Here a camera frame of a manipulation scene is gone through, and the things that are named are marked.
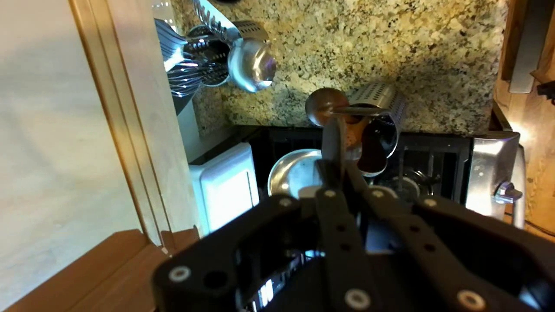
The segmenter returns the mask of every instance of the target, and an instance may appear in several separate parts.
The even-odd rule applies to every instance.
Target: bolt
[[[457,293],[458,304],[462,304],[467,311],[484,311],[486,309],[486,300],[470,290],[462,290]]]
[[[292,202],[292,200],[288,200],[288,198],[285,198],[285,200],[281,200],[281,202],[280,202],[280,205],[281,205],[281,207],[292,207],[292,205],[294,205],[294,202]]]
[[[384,193],[380,189],[372,191],[372,196],[384,198]]]
[[[366,311],[372,306],[372,299],[366,292],[353,288],[346,293],[346,304],[354,311]]]
[[[424,205],[427,205],[427,207],[434,209],[434,207],[438,207],[438,202],[436,202],[436,200],[432,200],[432,198],[427,198],[427,200],[424,200]]]
[[[191,269],[186,266],[174,267],[174,271],[170,271],[169,274],[172,283],[184,283],[189,280],[189,276],[191,276]]]
[[[333,189],[328,189],[328,191],[325,191],[325,196],[327,196],[327,198],[335,198],[337,193],[335,193]]]

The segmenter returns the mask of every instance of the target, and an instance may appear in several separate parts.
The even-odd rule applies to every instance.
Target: wooden cabinet
[[[2,2],[0,309],[118,231],[196,226],[153,16],[139,0]]]
[[[510,0],[509,30],[503,51],[503,63],[512,63],[516,47],[510,39],[517,27],[522,27],[522,6],[526,2]],[[536,84],[555,80],[555,9],[552,13],[550,30],[545,40],[538,70],[533,73]],[[526,150],[526,229],[555,243],[555,108],[536,94],[510,94],[510,84],[498,80],[496,103],[516,132],[521,132],[521,144]]]

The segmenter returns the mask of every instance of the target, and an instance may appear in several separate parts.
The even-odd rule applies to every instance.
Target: kitchen counter
[[[479,134],[488,129],[500,68],[505,0],[248,0],[219,9],[264,23],[280,70],[261,94],[200,91],[202,125],[307,125],[311,92],[353,92],[391,82],[405,94],[406,132]],[[191,2],[174,2],[177,25],[198,25]]]

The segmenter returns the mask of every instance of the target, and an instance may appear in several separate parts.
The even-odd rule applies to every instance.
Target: metal cookware
[[[316,170],[318,160],[323,160],[320,150],[297,150],[281,157],[268,177],[269,196],[288,195],[302,198],[307,189],[321,188],[323,181]]]

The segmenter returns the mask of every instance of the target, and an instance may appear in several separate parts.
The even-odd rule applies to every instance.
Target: black plastic part
[[[555,82],[538,85],[538,94],[547,96],[552,101],[552,105],[555,106]]]
[[[160,266],[153,276],[157,307],[240,311],[295,261],[292,255],[318,250],[325,257],[299,267],[269,311],[353,311],[346,300],[353,290],[368,295],[359,311],[469,311],[462,292],[477,293],[483,311],[531,311],[519,302],[519,290],[528,290],[542,311],[555,311],[552,243],[443,198],[408,209],[389,193],[368,189],[354,162],[328,157],[318,163],[327,188],[314,200],[264,200]],[[389,255],[365,250],[375,224]],[[191,274],[172,281],[179,267]]]

